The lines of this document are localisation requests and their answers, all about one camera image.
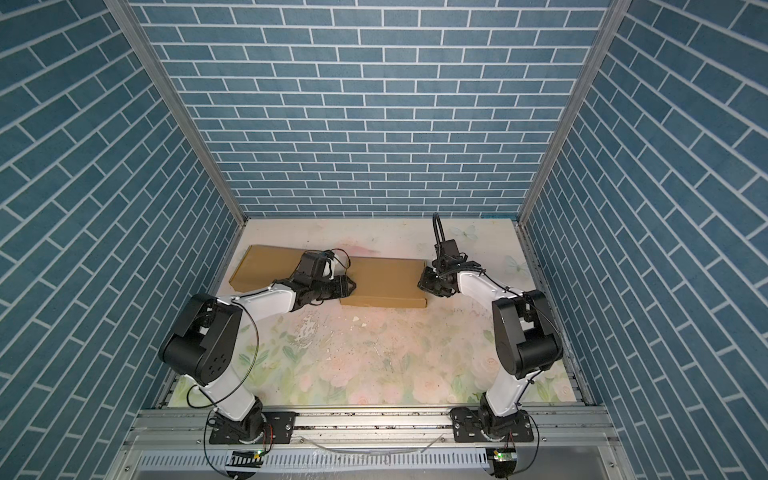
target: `scratched surface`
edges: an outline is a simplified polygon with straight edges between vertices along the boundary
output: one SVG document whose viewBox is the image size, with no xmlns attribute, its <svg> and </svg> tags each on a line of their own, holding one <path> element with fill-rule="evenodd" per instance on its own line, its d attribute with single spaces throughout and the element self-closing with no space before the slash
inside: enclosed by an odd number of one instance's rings
<svg viewBox="0 0 768 480">
<path fill-rule="evenodd" d="M 445 235 L 495 280 L 533 288 L 509 220 L 443 221 Z M 251 220 L 227 279 L 251 244 L 326 249 L 353 256 L 434 256 L 430 220 Z M 234 293 L 224 283 L 219 294 Z M 259 321 L 257 364 L 245 386 L 265 405 L 417 405 L 477 402 L 499 369 L 486 306 L 456 295 L 428 296 L 425 309 L 322 306 Z M 256 353 L 247 319 L 240 326 L 233 367 L 244 375 Z M 170 406 L 185 406 L 191 381 L 182 378 Z M 193 404 L 203 404 L 197 389 Z M 561 362 L 538 377 L 527 402 L 575 400 Z"/>
</svg>

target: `brick wall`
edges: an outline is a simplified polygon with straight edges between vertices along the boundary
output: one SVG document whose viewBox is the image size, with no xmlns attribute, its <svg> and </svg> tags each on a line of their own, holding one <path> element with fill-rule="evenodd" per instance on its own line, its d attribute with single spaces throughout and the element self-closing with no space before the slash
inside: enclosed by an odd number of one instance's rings
<svg viewBox="0 0 768 480">
<path fill-rule="evenodd" d="M 101 0 L 0 12 L 0 478 L 91 478 L 234 225 Z"/>
<path fill-rule="evenodd" d="M 252 217 L 514 216 L 608 0 L 132 2 Z"/>
<path fill-rule="evenodd" d="M 634 0 L 531 216 L 638 478 L 768 478 L 768 4 Z"/>
</svg>

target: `black bracket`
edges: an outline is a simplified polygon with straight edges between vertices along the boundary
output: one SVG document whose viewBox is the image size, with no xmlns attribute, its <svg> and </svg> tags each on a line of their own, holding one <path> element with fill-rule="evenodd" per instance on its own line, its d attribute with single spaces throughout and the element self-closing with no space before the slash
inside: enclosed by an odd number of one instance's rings
<svg viewBox="0 0 768 480">
<path fill-rule="evenodd" d="M 533 430 L 531 429 L 531 418 L 528 413 L 519 411 L 516 422 L 509 424 L 507 433 L 512 434 L 512 442 L 533 442 Z M 479 411 L 467 407 L 455 407 L 451 409 L 451 421 L 453 428 L 453 440 L 456 443 L 476 443 L 476 442 L 505 442 L 504 436 L 495 437 L 487 435 L 482 428 Z"/>
<path fill-rule="evenodd" d="M 294 412 L 262 412 L 264 416 L 264 432 L 269 435 L 270 426 L 272 432 L 272 443 L 275 445 L 285 445 L 290 443 L 291 436 L 293 435 L 293 427 L 296 422 L 296 413 Z M 254 445 L 262 445 L 263 438 L 259 436 L 254 440 Z M 208 443 L 211 445 L 247 445 L 237 441 L 230 435 L 227 429 L 221 428 L 220 425 L 211 429 L 210 438 Z M 269 445 L 269 438 L 266 440 L 266 444 Z"/>
</svg>

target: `metal corner post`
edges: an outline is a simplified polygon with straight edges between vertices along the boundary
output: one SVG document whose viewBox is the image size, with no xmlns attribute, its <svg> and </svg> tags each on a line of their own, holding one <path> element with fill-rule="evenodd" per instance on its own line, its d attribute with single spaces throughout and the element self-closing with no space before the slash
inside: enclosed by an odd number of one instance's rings
<svg viewBox="0 0 768 480">
<path fill-rule="evenodd" d="M 525 196 L 525 200 L 523 200 L 520 214 L 518 215 L 518 222 L 521 225 L 525 225 L 531 216 L 536 200 L 538 200 L 538 196 L 544 188 L 549 173 L 558 159 L 560 150 L 562 150 L 565 143 L 565 138 L 568 136 L 568 132 L 571 131 L 571 127 L 576 120 L 576 115 L 581 109 L 587 93 L 589 93 L 589 87 L 592 86 L 592 82 L 598 76 L 598 70 L 603 63 L 603 59 L 605 59 L 608 47 L 611 46 L 614 35 L 616 35 L 616 31 L 619 29 L 619 25 L 621 25 L 621 21 L 624 19 L 624 14 L 627 13 L 630 3 L 632 3 L 632 0 L 613 0 L 611 6 L 605 12 L 603 21 L 600 24 L 600 30 L 598 30 L 598 35 L 594 40 L 594 45 L 590 48 L 587 59 L 584 61 L 584 67 L 581 69 L 573 93 L 571 93 L 568 103 L 565 105 L 560 123 L 552 134 L 552 139 L 541 159 L 541 165 L 539 165 L 536 175 L 533 177 L 531 188 L 528 189 L 528 194 Z"/>
<path fill-rule="evenodd" d="M 197 155 L 197 159 L 205 168 L 211 181 L 213 181 L 227 208 L 230 209 L 235 220 L 242 227 L 246 222 L 245 213 L 240 208 L 237 198 L 235 198 L 227 181 L 221 174 L 221 170 L 216 165 L 214 156 L 208 150 L 208 146 L 202 135 L 200 135 L 200 131 L 197 129 L 192 117 L 187 112 L 187 108 L 184 107 L 181 96 L 179 96 L 176 87 L 165 71 L 160 58 L 157 56 L 157 52 L 152 48 L 149 37 L 147 37 L 146 32 L 139 25 L 138 18 L 134 14 L 133 9 L 127 0 L 104 0 L 104 3 L 120 27 L 123 35 L 125 35 L 128 43 L 134 49 L 134 53 L 144 66 L 144 70 L 154 83 L 155 88 L 160 92 L 170 114 L 174 116 L 179 124 L 181 132 L 190 142 L 190 146 Z"/>
</svg>

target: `brown cardboard box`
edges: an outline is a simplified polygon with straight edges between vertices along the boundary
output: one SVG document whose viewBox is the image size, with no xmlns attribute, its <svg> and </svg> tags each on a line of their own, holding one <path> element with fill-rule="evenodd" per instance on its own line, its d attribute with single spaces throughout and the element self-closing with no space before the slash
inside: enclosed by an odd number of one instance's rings
<svg viewBox="0 0 768 480">
<path fill-rule="evenodd" d="M 245 293 L 287 278 L 296 269 L 303 252 L 295 248 L 251 245 L 230 278 L 230 285 Z M 340 302 L 350 306 L 426 308 L 426 295 L 416 286 L 425 265 L 425 260 L 352 257 L 347 274 L 357 283 L 357 288 Z"/>
</svg>

